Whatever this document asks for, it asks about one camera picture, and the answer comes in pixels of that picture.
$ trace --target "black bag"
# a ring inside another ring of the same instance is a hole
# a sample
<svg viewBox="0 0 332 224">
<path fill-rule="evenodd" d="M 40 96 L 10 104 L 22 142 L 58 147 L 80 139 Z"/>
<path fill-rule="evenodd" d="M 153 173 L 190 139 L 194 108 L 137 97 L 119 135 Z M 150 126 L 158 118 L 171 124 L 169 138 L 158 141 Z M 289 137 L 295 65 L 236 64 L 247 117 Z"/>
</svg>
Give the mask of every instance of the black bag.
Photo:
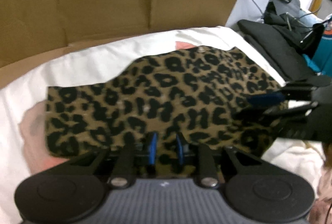
<svg viewBox="0 0 332 224">
<path fill-rule="evenodd" d="M 298 18 L 301 9 L 300 0 L 270 0 L 274 3 L 277 15 L 290 13 Z"/>
</svg>

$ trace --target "leopard print fabric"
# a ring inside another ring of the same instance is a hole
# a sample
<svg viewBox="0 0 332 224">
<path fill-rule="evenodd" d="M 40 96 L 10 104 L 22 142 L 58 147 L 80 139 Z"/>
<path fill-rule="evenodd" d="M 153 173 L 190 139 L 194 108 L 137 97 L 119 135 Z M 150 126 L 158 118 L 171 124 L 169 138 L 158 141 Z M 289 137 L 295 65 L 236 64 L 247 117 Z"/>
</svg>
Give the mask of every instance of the leopard print fabric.
<svg viewBox="0 0 332 224">
<path fill-rule="evenodd" d="M 49 87 L 46 142 L 57 157 L 116 149 L 157 132 L 159 165 L 176 161 L 175 134 L 211 148 L 234 145 L 254 155 L 273 142 L 271 127 L 233 120 L 246 96 L 278 84 L 239 49 L 207 46 L 145 56 L 106 83 Z"/>
</svg>

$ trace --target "cardboard box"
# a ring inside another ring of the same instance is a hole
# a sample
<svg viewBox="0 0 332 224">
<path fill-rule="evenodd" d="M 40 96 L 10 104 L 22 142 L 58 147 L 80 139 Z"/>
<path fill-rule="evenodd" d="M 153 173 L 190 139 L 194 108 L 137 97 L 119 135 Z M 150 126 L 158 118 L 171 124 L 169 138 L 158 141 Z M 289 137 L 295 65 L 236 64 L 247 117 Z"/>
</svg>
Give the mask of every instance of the cardboard box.
<svg viewBox="0 0 332 224">
<path fill-rule="evenodd" d="M 0 88 L 61 55 L 152 32 L 225 25 L 237 0 L 0 0 Z"/>
</svg>

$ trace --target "metal screw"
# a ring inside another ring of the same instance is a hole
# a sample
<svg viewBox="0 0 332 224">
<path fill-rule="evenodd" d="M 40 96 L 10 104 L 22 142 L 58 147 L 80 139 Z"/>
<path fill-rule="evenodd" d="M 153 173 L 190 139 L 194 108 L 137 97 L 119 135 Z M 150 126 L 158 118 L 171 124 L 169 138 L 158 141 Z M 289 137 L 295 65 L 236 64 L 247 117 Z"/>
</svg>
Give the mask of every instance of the metal screw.
<svg viewBox="0 0 332 224">
<path fill-rule="evenodd" d="M 112 186 L 123 187 L 128 184 L 128 181 L 123 177 L 115 177 L 111 180 L 111 184 Z"/>
<path fill-rule="evenodd" d="M 214 187 L 218 184 L 218 180 L 212 177 L 205 177 L 201 181 L 203 186 Z"/>
</svg>

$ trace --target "white logo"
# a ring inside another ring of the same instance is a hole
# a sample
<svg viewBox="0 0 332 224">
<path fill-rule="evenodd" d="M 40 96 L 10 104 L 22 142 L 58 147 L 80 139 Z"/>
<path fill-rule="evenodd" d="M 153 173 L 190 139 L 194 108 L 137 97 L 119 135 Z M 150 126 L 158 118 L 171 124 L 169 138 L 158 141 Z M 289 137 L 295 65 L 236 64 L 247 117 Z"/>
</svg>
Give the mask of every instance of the white logo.
<svg viewBox="0 0 332 224">
<path fill-rule="evenodd" d="M 167 187 L 169 185 L 169 182 L 163 181 L 161 184 L 159 184 L 162 187 Z"/>
</svg>

